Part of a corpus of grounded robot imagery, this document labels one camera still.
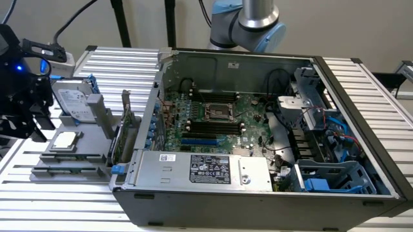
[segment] black stand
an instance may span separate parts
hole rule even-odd
[[[165,3],[166,3],[169,47],[177,47],[176,0],[165,0]]]
[[[113,4],[114,12],[115,12],[115,17],[117,17],[122,46],[131,47],[129,25],[127,25],[127,20],[125,17],[125,10],[123,10],[123,0],[111,0],[111,4]]]

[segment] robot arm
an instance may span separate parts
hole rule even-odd
[[[273,52],[284,38],[285,24],[274,0],[220,0],[213,5],[209,49]]]

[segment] green circuit board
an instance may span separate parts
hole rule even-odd
[[[260,146],[260,137],[262,141],[270,137],[270,128],[268,122],[265,122],[265,102],[260,102],[260,96],[253,94],[241,94],[241,97],[234,103],[221,103],[222,105],[232,105],[233,107],[233,120],[232,123],[245,123],[246,131],[241,134],[217,134],[220,145],[192,145],[190,152],[200,153],[221,153],[221,154],[236,154],[245,149],[249,149],[249,154],[253,156],[266,156],[264,154],[264,148]],[[192,119],[197,122],[213,121],[224,122],[229,121],[225,118],[206,119],[206,105],[209,102],[192,101],[185,94],[178,92],[166,93],[166,101],[174,102],[174,107],[169,108],[169,114],[174,116],[174,120],[168,126],[166,135],[166,151],[182,151],[181,150],[181,139],[182,134],[186,133],[186,122]]]

